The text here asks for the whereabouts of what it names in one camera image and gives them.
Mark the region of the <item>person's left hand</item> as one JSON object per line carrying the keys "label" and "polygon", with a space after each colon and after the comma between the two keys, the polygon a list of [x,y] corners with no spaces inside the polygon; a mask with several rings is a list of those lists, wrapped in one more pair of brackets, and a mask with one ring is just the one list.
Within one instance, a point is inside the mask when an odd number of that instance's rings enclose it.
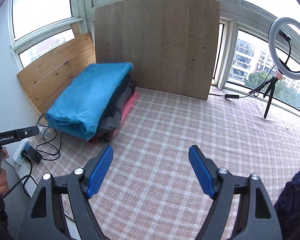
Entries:
{"label": "person's left hand", "polygon": [[[9,155],[6,147],[3,147],[0,150],[0,152],[2,154],[0,163],[2,163],[2,161],[7,159]],[[9,185],[6,179],[6,171],[3,168],[1,168],[0,169],[0,196],[6,194],[8,190],[9,190]]]}

